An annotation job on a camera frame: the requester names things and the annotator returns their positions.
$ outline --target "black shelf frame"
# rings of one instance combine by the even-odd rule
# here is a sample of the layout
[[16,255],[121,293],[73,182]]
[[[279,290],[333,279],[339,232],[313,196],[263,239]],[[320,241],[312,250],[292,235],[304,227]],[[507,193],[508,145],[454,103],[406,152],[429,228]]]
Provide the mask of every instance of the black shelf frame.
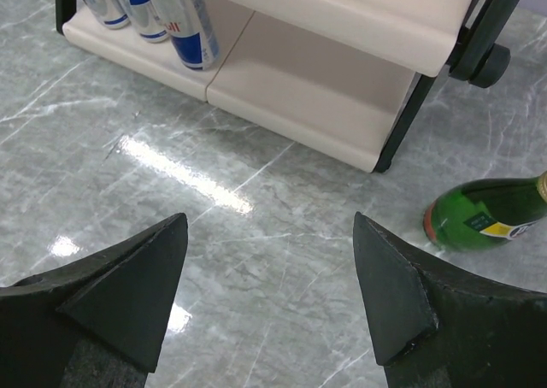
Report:
[[[451,78],[486,88],[494,85],[502,77],[511,55],[509,49],[496,44],[496,41],[519,1],[485,0],[477,17],[468,27],[469,18],[477,8],[479,0],[471,2],[456,46],[446,62],[450,68]],[[63,34],[63,24],[70,21],[75,13],[76,0],[56,0],[56,29],[60,34]],[[426,100],[435,79],[436,77],[420,75],[409,100],[391,129],[390,136],[385,141],[374,168],[375,172],[383,173],[390,168],[394,155]]]

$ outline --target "shelf unit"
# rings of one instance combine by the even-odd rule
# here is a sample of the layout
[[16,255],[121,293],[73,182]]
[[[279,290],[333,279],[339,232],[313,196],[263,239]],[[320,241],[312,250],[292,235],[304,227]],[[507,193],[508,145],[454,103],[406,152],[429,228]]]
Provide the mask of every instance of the shelf unit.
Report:
[[[56,0],[67,40],[186,94],[371,172],[383,172],[444,64],[495,83],[509,50],[495,44],[518,0],[206,0],[221,58],[206,71],[169,42],[111,31],[75,0]],[[403,99],[416,73],[420,79]]]

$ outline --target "shelf base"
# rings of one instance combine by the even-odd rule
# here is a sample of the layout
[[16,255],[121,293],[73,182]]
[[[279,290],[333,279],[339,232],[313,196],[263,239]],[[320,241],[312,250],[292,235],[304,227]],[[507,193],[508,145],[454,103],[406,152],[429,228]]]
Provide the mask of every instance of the shelf base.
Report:
[[68,41],[299,143],[372,172],[415,72],[312,32],[207,0],[221,58],[186,68],[170,42],[101,26],[86,7]]
[[255,13],[207,99],[372,172],[414,74]]

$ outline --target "green glass bottle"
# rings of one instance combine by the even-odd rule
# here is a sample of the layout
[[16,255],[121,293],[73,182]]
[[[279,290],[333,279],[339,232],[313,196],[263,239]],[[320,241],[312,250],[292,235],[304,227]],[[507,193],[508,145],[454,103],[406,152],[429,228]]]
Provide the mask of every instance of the green glass bottle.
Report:
[[519,237],[547,215],[547,172],[534,179],[482,179],[447,191],[424,215],[430,240],[484,250]]

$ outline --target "red bull can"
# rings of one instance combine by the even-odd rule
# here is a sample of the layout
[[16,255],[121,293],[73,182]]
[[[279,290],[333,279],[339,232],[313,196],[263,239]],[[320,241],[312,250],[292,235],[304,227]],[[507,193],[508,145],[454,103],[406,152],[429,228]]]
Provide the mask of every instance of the red bull can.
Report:
[[191,69],[210,67],[219,45],[205,0],[151,0],[182,62]]
[[150,0],[119,0],[138,34],[147,42],[161,42],[168,33]]
[[118,0],[84,0],[99,22],[108,29],[119,29],[129,23]]

